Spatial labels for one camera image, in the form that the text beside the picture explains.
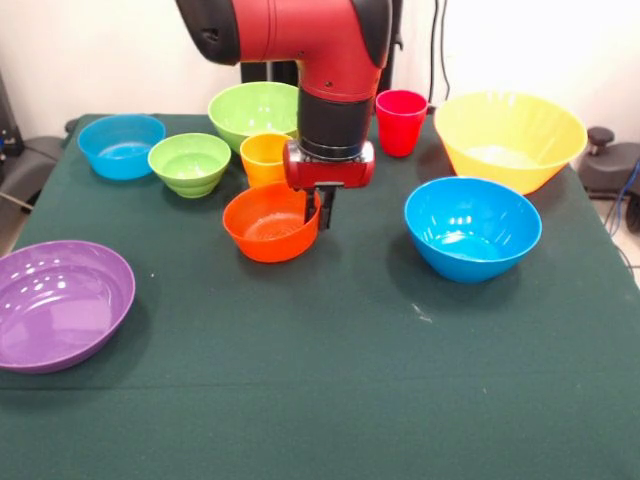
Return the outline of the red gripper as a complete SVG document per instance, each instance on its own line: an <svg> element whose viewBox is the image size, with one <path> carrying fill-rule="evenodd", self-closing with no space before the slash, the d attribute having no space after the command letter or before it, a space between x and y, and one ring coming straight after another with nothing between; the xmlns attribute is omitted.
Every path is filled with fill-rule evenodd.
<svg viewBox="0 0 640 480"><path fill-rule="evenodd" d="M363 188L374 175L375 149L370 141L365 141L358 156L344 161L327 160L309 154L296 140L289 140L283 147L283 166L288 186L296 190L329 186ZM319 223L320 231L329 229L335 195L335 190L322 190L320 208L318 191L306 190L304 223Z"/></svg>

